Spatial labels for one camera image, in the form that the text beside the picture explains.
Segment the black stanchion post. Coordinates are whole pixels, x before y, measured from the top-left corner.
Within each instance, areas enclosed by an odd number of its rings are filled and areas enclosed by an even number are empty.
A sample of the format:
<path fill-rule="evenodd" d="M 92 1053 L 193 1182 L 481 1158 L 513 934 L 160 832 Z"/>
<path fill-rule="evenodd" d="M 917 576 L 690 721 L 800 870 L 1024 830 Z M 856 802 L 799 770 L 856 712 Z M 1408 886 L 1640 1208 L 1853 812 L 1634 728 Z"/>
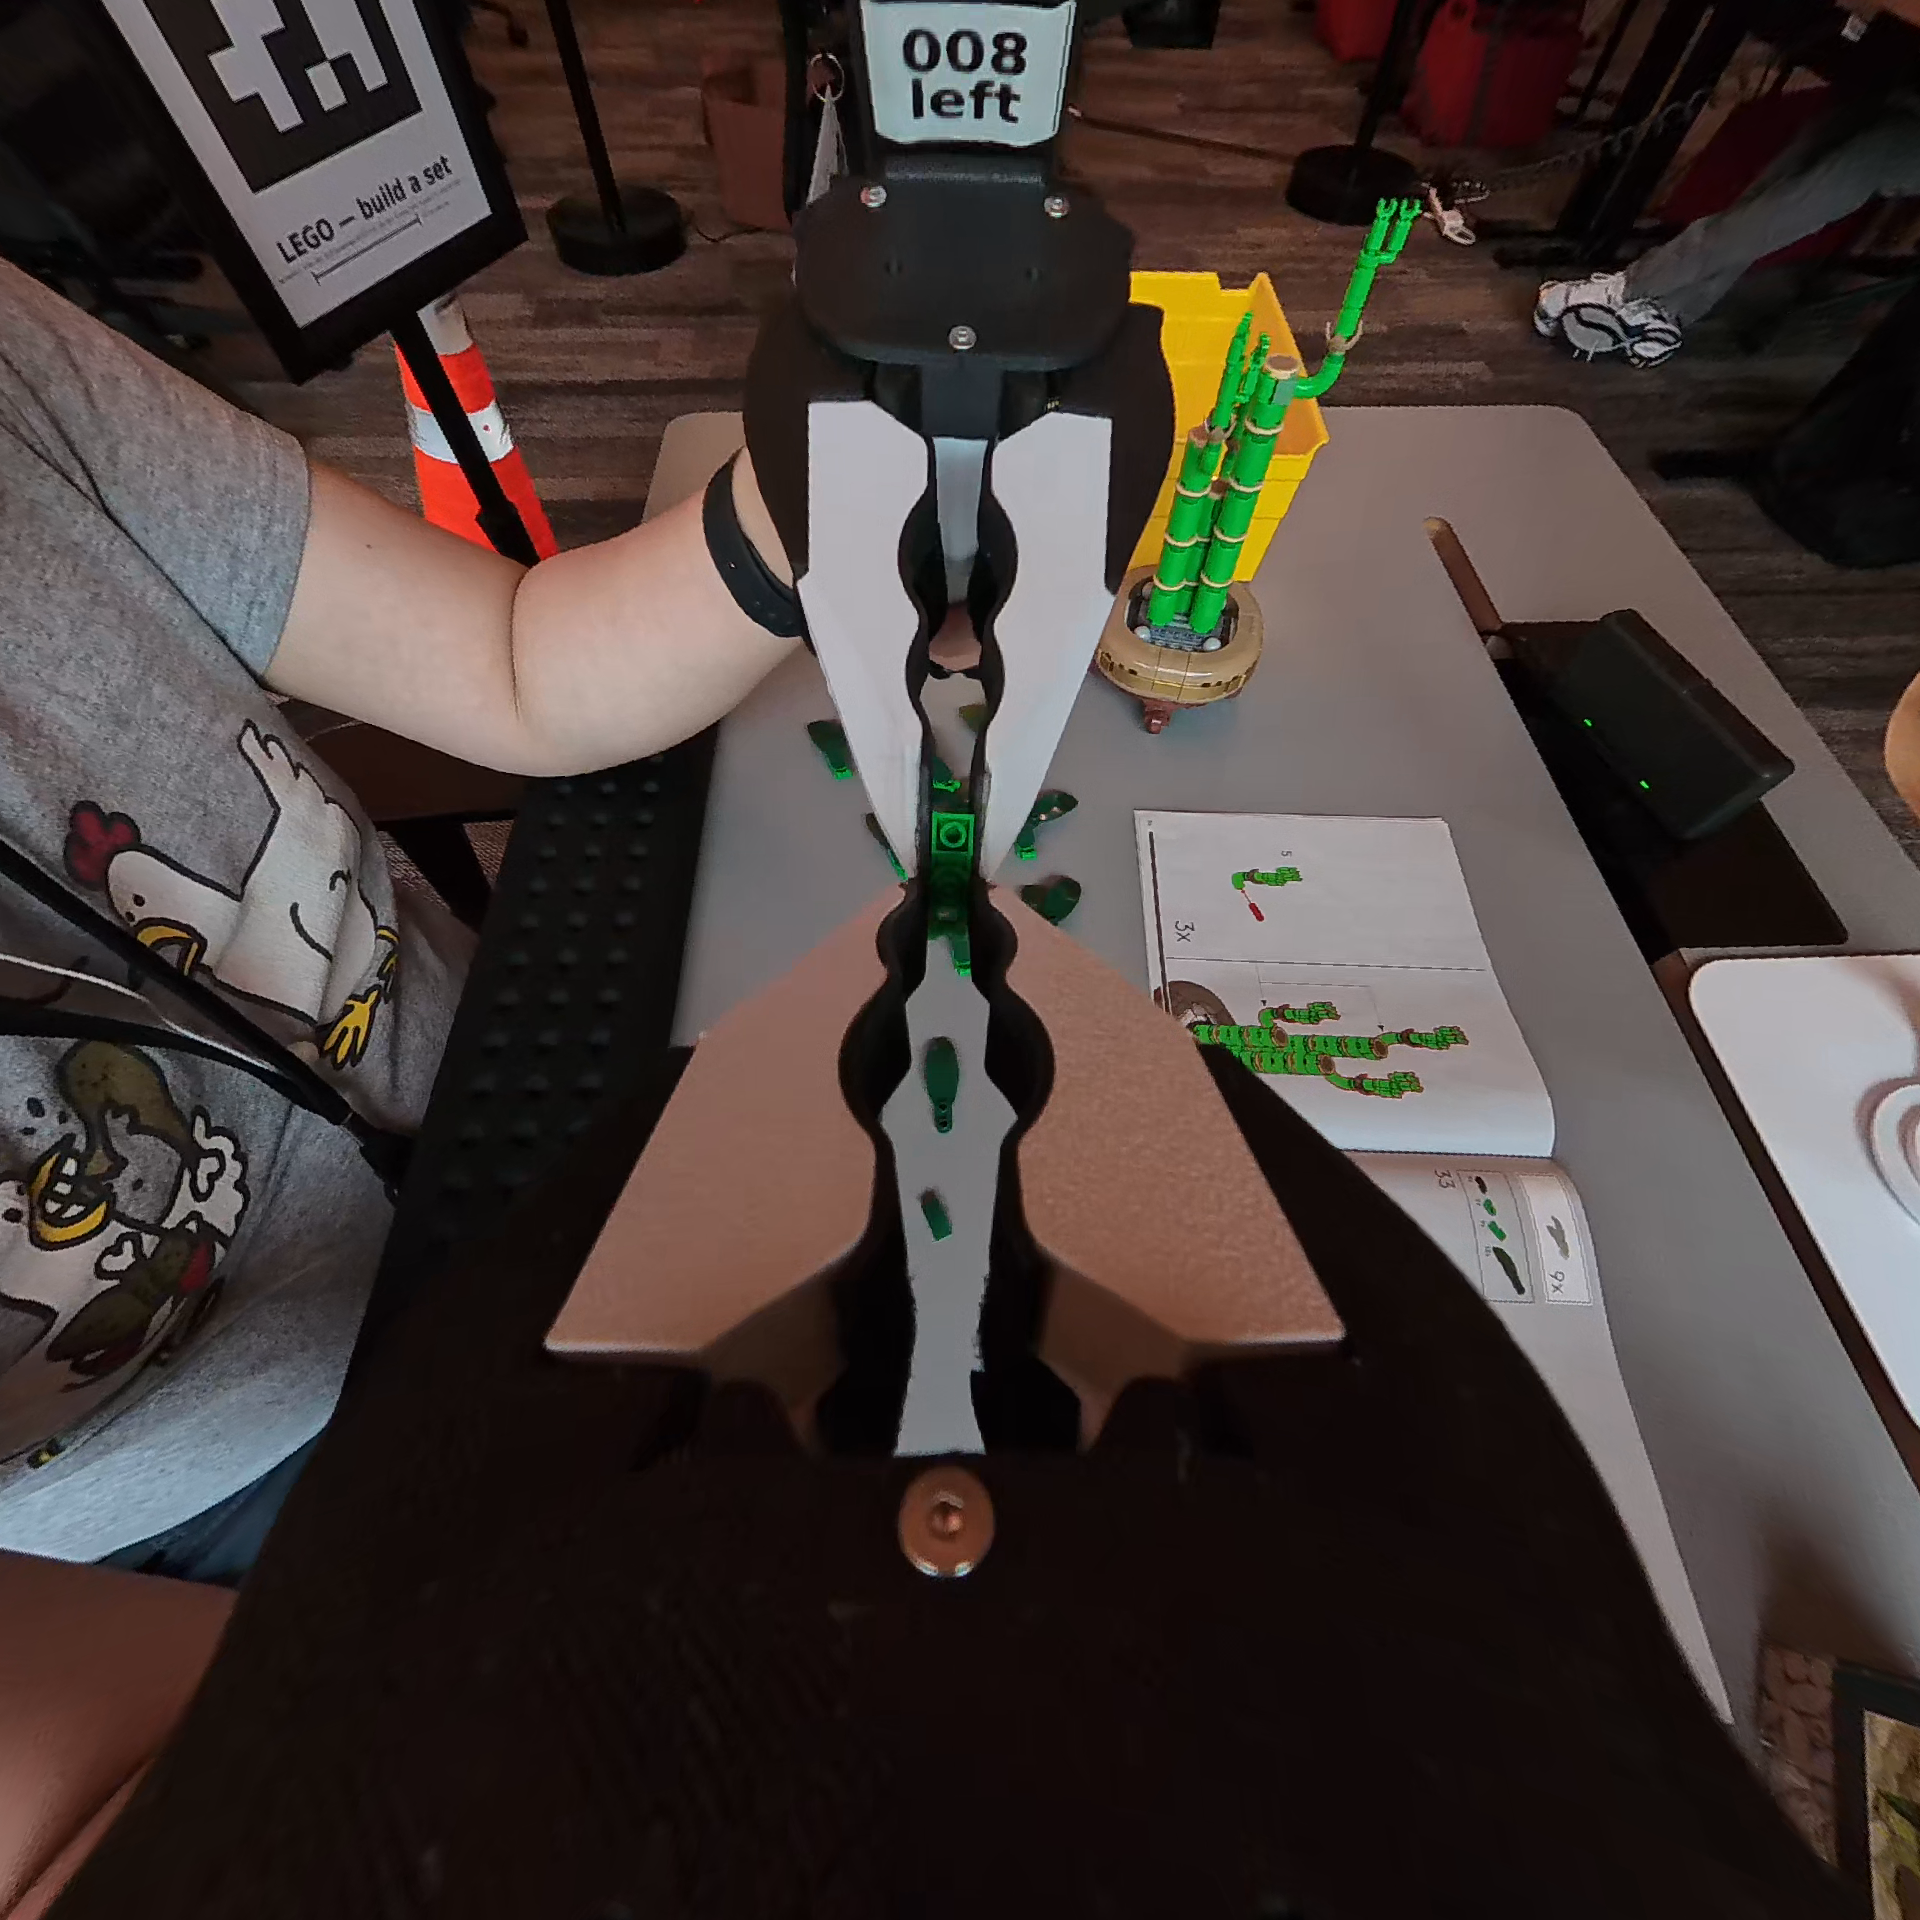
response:
<path fill-rule="evenodd" d="M 546 207 L 563 265 L 597 277 L 659 272 L 687 253 L 682 206 L 659 186 L 615 178 L 570 1 L 545 1 L 575 119 L 593 172 L 593 196 L 568 194 Z"/>
<path fill-rule="evenodd" d="M 1396 1 L 1354 142 L 1307 149 L 1292 165 L 1284 199 L 1305 217 L 1320 224 L 1368 226 L 1379 201 L 1423 199 L 1423 166 L 1377 143 L 1386 113 L 1396 109 L 1402 98 L 1396 78 L 1419 12 L 1419 1 Z"/>

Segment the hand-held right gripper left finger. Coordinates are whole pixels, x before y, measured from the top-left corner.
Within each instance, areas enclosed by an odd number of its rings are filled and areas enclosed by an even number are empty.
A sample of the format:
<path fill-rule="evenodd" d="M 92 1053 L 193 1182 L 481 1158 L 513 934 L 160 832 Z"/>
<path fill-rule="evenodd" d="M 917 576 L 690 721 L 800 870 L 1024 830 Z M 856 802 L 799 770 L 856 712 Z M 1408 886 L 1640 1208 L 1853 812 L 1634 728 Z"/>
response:
<path fill-rule="evenodd" d="M 877 1111 L 906 1001 L 888 886 L 711 1024 L 640 1149 L 546 1348 L 768 1386 L 827 1450 L 899 1446 L 915 1295 Z"/>

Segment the black wristband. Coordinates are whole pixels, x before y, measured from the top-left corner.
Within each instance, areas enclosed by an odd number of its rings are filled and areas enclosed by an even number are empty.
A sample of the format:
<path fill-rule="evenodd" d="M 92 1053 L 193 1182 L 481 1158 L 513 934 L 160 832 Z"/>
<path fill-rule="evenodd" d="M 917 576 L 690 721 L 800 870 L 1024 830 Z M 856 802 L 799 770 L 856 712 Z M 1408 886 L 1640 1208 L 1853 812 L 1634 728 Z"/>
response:
<path fill-rule="evenodd" d="M 738 447 L 705 489 L 706 553 L 720 583 L 755 625 L 777 637 L 800 639 L 811 653 L 815 645 L 799 588 L 777 576 L 736 509 L 735 479 L 745 453 L 745 447 Z"/>

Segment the black studded mat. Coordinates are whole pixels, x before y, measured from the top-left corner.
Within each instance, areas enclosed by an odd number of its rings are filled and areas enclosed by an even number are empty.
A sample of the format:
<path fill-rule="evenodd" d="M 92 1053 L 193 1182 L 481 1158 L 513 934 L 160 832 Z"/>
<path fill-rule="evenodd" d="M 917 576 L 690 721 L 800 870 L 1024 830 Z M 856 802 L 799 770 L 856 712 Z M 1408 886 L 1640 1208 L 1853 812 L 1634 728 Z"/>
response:
<path fill-rule="evenodd" d="M 669 1046 L 720 727 L 532 781 L 504 855 L 369 1308 L 391 1317 L 594 1146 Z"/>

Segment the person's right forearm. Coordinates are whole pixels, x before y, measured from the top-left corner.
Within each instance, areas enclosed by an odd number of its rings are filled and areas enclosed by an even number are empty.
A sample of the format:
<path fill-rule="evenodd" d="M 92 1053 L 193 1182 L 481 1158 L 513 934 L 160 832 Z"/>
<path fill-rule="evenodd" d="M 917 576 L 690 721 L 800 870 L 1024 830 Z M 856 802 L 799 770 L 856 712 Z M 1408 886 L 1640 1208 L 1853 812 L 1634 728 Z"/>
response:
<path fill-rule="evenodd" d="M 196 1694 L 223 1588 L 2 1554 L 2 1916 L 43 1916 Z"/>

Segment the orange traffic cone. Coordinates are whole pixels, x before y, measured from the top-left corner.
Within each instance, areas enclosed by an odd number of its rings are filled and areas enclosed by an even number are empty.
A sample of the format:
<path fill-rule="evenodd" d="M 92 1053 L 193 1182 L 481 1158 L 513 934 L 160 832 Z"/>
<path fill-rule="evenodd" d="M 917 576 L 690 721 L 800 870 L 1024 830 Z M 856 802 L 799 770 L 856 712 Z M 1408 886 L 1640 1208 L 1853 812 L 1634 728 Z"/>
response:
<path fill-rule="evenodd" d="M 553 557 L 560 543 L 500 413 L 488 359 L 473 343 L 459 296 L 444 294 L 421 308 L 418 321 L 440 356 L 440 383 L 449 390 L 447 401 L 437 404 L 407 353 L 396 346 L 424 516 L 468 543 L 492 543 L 483 498 L 471 479 L 479 457 L 488 457 L 496 489 L 513 502 L 532 553 Z"/>

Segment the yellow plastic bin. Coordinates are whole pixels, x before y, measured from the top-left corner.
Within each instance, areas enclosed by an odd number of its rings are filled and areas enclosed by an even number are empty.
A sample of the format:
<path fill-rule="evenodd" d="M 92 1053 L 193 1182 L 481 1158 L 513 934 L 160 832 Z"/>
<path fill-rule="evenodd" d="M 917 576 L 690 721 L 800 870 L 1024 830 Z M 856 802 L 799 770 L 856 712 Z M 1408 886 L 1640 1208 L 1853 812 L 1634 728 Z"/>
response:
<path fill-rule="evenodd" d="M 1133 272 L 1132 300 L 1154 304 L 1163 313 L 1162 351 L 1172 388 L 1169 460 L 1154 509 L 1132 554 L 1132 566 L 1154 566 L 1162 554 L 1187 437 L 1212 413 L 1216 383 L 1240 321 L 1250 317 L 1248 344 L 1257 344 L 1264 334 L 1271 351 L 1297 356 L 1298 343 L 1267 274 L 1257 274 L 1248 285 L 1231 287 L 1212 272 Z M 1237 585 L 1257 576 L 1316 449 L 1327 444 L 1328 425 L 1321 404 L 1316 399 L 1292 401 L 1264 477 L 1263 500 L 1240 553 Z"/>

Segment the black lego set box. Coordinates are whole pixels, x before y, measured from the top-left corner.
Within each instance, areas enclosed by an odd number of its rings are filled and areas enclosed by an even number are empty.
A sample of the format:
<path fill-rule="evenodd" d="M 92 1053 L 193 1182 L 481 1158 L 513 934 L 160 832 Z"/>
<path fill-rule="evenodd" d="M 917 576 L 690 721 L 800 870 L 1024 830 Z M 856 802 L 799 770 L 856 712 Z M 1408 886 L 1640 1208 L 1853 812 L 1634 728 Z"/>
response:
<path fill-rule="evenodd" d="M 1917 1682 L 1768 1642 L 1760 1751 L 1795 1829 L 1860 1916 L 1917 1916 Z"/>

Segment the black box with green lights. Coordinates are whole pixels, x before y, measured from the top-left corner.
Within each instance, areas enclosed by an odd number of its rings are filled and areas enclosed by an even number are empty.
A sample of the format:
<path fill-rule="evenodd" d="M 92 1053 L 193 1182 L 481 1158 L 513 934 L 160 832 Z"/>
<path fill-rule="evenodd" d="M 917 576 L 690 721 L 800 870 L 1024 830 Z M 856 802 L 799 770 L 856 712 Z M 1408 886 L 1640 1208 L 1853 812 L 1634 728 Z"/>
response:
<path fill-rule="evenodd" d="M 1509 621 L 1523 677 L 1677 840 L 1737 822 L 1792 775 L 1779 749 L 1640 609 Z"/>

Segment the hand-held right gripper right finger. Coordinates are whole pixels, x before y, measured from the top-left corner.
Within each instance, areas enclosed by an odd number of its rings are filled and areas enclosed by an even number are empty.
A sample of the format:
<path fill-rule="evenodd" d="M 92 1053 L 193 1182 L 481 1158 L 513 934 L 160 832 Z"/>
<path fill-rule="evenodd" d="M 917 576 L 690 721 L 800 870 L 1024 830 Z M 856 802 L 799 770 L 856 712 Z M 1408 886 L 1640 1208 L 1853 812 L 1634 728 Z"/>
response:
<path fill-rule="evenodd" d="M 1144 1378 L 1335 1348 L 1338 1311 L 1205 1053 L 1016 893 L 976 895 L 999 1149 L 973 1410 L 988 1449 L 1075 1449 Z"/>

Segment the wooden book stand white base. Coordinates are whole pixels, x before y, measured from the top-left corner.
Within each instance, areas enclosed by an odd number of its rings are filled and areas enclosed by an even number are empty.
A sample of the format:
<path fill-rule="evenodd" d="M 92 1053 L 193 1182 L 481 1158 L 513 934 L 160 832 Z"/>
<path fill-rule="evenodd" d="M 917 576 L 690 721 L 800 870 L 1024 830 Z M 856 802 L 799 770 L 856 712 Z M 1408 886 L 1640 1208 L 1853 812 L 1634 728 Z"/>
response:
<path fill-rule="evenodd" d="M 1916 1457 L 1916 865 L 1807 725 L 1672 868 L 1677 1007 L 1895 1441 Z"/>

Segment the brown cardboard box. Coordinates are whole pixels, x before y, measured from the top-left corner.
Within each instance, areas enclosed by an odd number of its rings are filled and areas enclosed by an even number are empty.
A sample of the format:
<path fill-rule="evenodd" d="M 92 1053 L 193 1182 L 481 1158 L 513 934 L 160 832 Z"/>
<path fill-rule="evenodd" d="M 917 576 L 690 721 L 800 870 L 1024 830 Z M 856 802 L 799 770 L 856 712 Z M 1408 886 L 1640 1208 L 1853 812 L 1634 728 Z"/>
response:
<path fill-rule="evenodd" d="M 772 57 L 705 60 L 701 109 L 719 199 L 736 226 L 788 232 L 785 206 L 787 66 Z"/>

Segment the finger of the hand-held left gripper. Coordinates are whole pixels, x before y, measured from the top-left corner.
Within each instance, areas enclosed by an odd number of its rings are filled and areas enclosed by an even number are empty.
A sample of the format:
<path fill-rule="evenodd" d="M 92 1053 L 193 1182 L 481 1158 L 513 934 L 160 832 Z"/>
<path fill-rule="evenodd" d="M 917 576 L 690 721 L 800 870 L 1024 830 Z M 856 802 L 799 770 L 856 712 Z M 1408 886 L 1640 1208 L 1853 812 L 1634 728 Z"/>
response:
<path fill-rule="evenodd" d="M 999 696 L 983 733 L 978 868 L 995 873 L 1034 807 L 1114 605 L 1114 421 L 1059 408 L 989 445 L 961 444 L 978 508 L 1013 525 L 1011 588 L 992 617 Z"/>
<path fill-rule="evenodd" d="M 800 600 L 873 814 L 921 864 L 927 728 L 908 685 L 924 637 L 904 540 L 929 494 L 931 447 L 873 399 L 807 406 L 807 566 Z"/>

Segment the red containers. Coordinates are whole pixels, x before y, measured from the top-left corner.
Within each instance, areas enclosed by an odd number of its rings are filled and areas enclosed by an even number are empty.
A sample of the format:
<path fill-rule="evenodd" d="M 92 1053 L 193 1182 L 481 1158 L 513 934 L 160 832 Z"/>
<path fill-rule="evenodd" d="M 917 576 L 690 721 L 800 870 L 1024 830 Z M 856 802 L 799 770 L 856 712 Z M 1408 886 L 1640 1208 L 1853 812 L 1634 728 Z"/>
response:
<path fill-rule="evenodd" d="M 1395 1 L 1316 1 L 1316 39 L 1341 61 L 1373 60 L 1386 111 L 1424 143 L 1524 149 L 1547 136 L 1583 47 L 1579 1 L 1418 5 L 1386 61 Z"/>

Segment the person's grey printed shirt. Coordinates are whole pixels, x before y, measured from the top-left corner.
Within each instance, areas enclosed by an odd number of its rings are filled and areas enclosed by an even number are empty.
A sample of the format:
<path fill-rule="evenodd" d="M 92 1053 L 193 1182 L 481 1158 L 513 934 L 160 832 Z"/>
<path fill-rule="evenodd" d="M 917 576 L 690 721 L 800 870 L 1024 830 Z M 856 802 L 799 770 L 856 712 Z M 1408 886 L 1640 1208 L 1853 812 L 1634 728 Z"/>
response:
<path fill-rule="evenodd" d="M 298 1104 L 425 1116 L 473 951 L 268 693 L 299 445 L 2 292 L 4 1548 L 234 1585 L 319 1444 L 391 1199 Z"/>

